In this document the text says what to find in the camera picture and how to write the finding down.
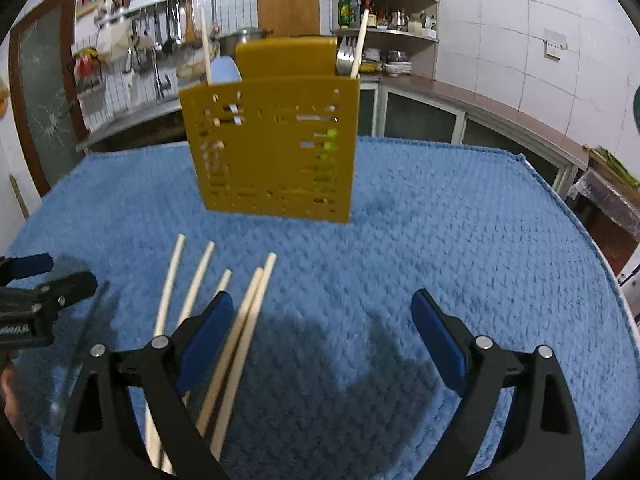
yellow plastic basket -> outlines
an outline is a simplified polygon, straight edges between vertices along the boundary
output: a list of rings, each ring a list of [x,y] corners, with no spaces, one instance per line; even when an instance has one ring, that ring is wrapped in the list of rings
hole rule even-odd
[[[208,209],[349,221],[358,80],[205,84],[182,90],[180,101]]]

silver bolt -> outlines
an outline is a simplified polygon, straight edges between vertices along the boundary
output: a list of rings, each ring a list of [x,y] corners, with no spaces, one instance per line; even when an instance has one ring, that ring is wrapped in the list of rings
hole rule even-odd
[[[545,359],[551,359],[554,355],[554,351],[547,345],[542,345],[540,348],[538,348],[538,353]]]
[[[91,355],[94,357],[102,357],[106,351],[107,347],[105,345],[97,344],[92,346]]]
[[[166,348],[168,344],[169,338],[165,335],[159,335],[158,337],[155,337],[151,342],[151,346],[156,350],[162,350],[163,348]]]
[[[476,345],[478,345],[478,347],[482,350],[488,350],[494,345],[494,342],[490,337],[479,335],[478,337],[476,337]]]

kitchen counter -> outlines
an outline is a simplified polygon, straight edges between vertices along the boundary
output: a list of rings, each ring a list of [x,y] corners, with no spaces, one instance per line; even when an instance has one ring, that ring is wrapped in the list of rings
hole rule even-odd
[[[506,124],[534,137],[579,168],[583,170],[587,168],[589,157],[580,144],[545,123],[489,97],[436,80],[413,75],[363,75],[360,80],[363,83],[379,83],[391,88],[422,93],[431,98],[453,104],[462,108],[465,112],[481,114],[489,120]],[[180,99],[172,97],[162,102],[154,102],[144,108],[129,110],[94,132],[86,141],[78,144],[76,149],[90,151],[91,146],[117,133],[181,109]]]

cabinet door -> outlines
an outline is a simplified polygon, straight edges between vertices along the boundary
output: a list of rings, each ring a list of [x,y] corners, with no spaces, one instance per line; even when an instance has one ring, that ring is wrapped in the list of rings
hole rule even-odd
[[[446,110],[389,92],[385,137],[451,142],[456,119]]]
[[[376,106],[375,90],[360,90],[360,113],[358,115],[358,135],[370,137],[373,131],[373,115]]]
[[[45,0],[11,31],[9,78],[24,158],[41,196],[82,159],[87,131],[71,62],[76,0]]]
[[[553,186],[559,168],[541,155],[538,155],[517,143],[515,140],[505,137],[495,130],[487,128],[483,124],[476,123],[471,119],[466,120],[464,135],[462,144],[468,144],[469,146],[484,146],[487,148],[500,148],[501,150],[506,150],[507,152],[514,153],[515,155],[523,154],[527,157],[529,164],[533,166],[540,176],[544,178],[550,186]]]

blue textured fabric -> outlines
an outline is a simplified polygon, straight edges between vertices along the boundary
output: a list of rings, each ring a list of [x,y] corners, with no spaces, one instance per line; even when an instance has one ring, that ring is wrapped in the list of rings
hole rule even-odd
[[[255,267],[269,251],[278,254],[223,449],[232,478],[416,474],[459,402],[412,323],[411,297],[422,287],[473,334],[509,349],[554,348],[588,478],[640,411],[638,350],[614,282],[575,217],[522,157],[360,140],[351,222],[343,225],[207,211],[183,144],[92,155],[54,187],[11,252],[48,251],[53,273],[89,267],[108,281],[83,354],[95,342],[129,349],[151,336],[180,232],[187,244],[169,327],[206,240],[217,245],[196,312],[225,267],[234,271],[228,291],[237,305]],[[32,419],[42,425],[28,443],[49,472],[57,446],[51,412],[89,310],[89,302],[68,309],[56,343],[23,352],[18,363]],[[500,399],[474,469],[491,460],[508,400]],[[142,422],[140,396],[134,405]]]

